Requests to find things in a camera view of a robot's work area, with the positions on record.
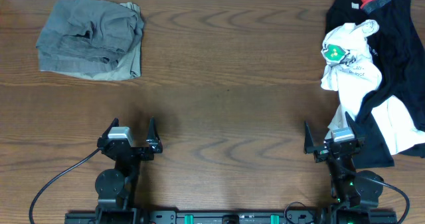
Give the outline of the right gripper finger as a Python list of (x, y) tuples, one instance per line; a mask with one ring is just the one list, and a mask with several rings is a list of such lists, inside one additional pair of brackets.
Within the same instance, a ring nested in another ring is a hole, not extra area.
[(313, 138), (312, 138), (312, 135), (311, 135), (309, 125), (306, 121), (304, 122), (304, 128), (305, 128), (304, 149), (305, 150), (313, 150), (315, 148), (314, 142), (313, 142)]
[(352, 119), (351, 115), (348, 112), (345, 112), (345, 118), (348, 124), (348, 127), (352, 130), (354, 136), (358, 140), (364, 140), (365, 139), (365, 132), (364, 130)]

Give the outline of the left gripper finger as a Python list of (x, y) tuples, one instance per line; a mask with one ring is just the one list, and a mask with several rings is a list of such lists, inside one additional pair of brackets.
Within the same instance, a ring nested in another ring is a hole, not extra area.
[(152, 117), (149, 121), (146, 142), (148, 142), (149, 145), (159, 145), (161, 143), (160, 137), (157, 133), (154, 117)]
[(117, 127), (119, 126), (119, 119), (118, 118), (114, 118), (112, 123), (108, 126), (108, 128), (104, 131), (104, 133), (101, 135), (102, 139), (107, 139), (108, 138), (108, 134), (110, 133), (110, 130), (113, 127)]

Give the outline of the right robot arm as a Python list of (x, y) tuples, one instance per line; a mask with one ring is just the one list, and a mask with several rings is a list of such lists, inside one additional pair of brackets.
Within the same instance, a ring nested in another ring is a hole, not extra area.
[(334, 130), (331, 138), (316, 146), (308, 123), (304, 124), (304, 153), (317, 163), (326, 163), (331, 176), (331, 195), (337, 202), (316, 215), (315, 223), (372, 223), (371, 210), (379, 205), (383, 179), (372, 171), (357, 172), (353, 156), (363, 148), (366, 134), (352, 117), (348, 126)]

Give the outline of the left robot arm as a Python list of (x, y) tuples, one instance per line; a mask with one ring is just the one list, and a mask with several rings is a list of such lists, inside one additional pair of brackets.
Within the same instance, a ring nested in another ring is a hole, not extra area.
[(149, 121), (146, 142), (147, 146), (135, 147), (130, 128), (120, 126), (117, 118), (98, 138), (98, 149), (114, 160), (115, 166), (104, 170), (96, 178), (96, 223), (150, 222), (149, 212), (136, 207), (134, 198), (141, 162), (152, 161), (155, 154), (163, 152), (154, 118)]

